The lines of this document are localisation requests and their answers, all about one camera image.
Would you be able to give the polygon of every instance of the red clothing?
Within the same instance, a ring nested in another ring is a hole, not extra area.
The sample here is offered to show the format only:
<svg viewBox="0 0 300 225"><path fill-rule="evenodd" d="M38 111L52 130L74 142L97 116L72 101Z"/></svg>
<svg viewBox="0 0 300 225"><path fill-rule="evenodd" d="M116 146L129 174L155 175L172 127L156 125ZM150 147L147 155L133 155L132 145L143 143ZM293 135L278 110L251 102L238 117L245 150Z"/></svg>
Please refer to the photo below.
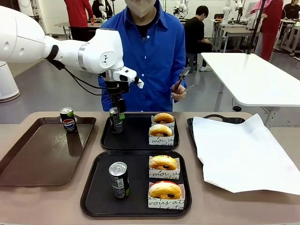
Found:
<svg viewBox="0 0 300 225"><path fill-rule="evenodd" d="M89 17L93 18L92 7L89 0L65 0L67 5L67 14L71 27L87 27L88 18L85 9L89 13Z"/></svg>
<svg viewBox="0 0 300 225"><path fill-rule="evenodd" d="M264 19L262 22L262 53L260 57L266 61L269 61L273 51L274 42L280 25L282 6L282 0L273 0L263 11L263 13L267 14L268 18Z"/></svg>

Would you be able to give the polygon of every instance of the hand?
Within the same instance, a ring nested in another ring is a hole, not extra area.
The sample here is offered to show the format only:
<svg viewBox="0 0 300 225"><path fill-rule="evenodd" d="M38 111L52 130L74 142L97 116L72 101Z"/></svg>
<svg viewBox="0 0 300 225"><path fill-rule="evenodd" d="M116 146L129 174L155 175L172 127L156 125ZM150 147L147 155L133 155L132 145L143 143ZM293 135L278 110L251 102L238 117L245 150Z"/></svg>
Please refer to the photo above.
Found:
<svg viewBox="0 0 300 225"><path fill-rule="evenodd" d="M174 87L175 87L175 84L173 84L173 86L172 86L172 98L175 101L182 100L185 97L185 95L187 94L186 92L183 92L186 88L180 84L176 93L174 93Z"/></svg>

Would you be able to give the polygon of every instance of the brown tray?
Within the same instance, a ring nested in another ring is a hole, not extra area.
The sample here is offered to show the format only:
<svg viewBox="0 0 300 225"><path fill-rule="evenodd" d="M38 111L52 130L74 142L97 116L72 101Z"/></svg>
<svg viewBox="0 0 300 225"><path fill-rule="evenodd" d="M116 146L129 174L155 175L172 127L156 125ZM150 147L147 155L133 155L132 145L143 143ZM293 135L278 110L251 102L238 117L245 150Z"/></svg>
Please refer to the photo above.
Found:
<svg viewBox="0 0 300 225"><path fill-rule="evenodd" d="M66 135L59 117L40 118L0 161L0 186L40 187L68 183L96 118L77 118L78 133Z"/></svg>

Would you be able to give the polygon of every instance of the paper food wrapper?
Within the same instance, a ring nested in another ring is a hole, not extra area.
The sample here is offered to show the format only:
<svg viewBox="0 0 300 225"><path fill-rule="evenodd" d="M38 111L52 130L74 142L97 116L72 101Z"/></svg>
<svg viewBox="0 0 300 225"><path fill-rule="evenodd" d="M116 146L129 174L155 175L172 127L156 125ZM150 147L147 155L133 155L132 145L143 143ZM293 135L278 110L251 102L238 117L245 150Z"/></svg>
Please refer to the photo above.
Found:
<svg viewBox="0 0 300 225"><path fill-rule="evenodd" d="M171 128L172 136L170 137L157 137L150 135L149 128L149 144L150 145L174 145L174 128Z"/></svg>
<svg viewBox="0 0 300 225"><path fill-rule="evenodd" d="M181 188L180 199L160 199L153 198L148 192L148 208L158 208L158 209L169 209L169 210L183 210L184 201L186 196L186 191L183 184L178 185Z"/></svg>
<svg viewBox="0 0 300 225"><path fill-rule="evenodd" d="M149 177L150 178L161 178L161 179L171 179L171 180L178 180L180 174L180 163L179 158L175 158L177 162L177 169L176 170L158 170L150 167L150 160L153 157L149 157Z"/></svg>
<svg viewBox="0 0 300 225"><path fill-rule="evenodd" d="M155 123L153 122L154 116L151 116L151 126L155 125L155 124L159 124L159 123ZM173 123L164 123L164 125L166 125L167 127L169 127L170 129L174 129L175 128L175 118L173 117L174 122Z"/></svg>
<svg viewBox="0 0 300 225"><path fill-rule="evenodd" d="M233 193L271 190L300 195L300 172L258 114L241 124L194 117L204 180Z"/></svg>

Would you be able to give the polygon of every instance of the bread roll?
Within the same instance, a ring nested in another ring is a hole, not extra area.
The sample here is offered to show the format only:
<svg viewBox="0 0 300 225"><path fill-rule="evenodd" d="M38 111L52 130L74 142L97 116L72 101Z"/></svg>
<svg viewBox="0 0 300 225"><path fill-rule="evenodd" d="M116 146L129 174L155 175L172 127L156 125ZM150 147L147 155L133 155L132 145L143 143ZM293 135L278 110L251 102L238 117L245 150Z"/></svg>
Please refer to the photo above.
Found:
<svg viewBox="0 0 300 225"><path fill-rule="evenodd" d="M166 112L160 112L154 116L153 122L160 124L173 123L174 117Z"/></svg>
<svg viewBox="0 0 300 225"><path fill-rule="evenodd" d="M153 198L180 199L181 188L173 182L160 181L149 188L149 194Z"/></svg>
<svg viewBox="0 0 300 225"><path fill-rule="evenodd" d="M170 156L155 156L150 160L149 166L158 170L176 170L177 162Z"/></svg>
<svg viewBox="0 0 300 225"><path fill-rule="evenodd" d="M149 134L158 137L170 137L172 136L172 130L163 124L155 124L150 127Z"/></svg>

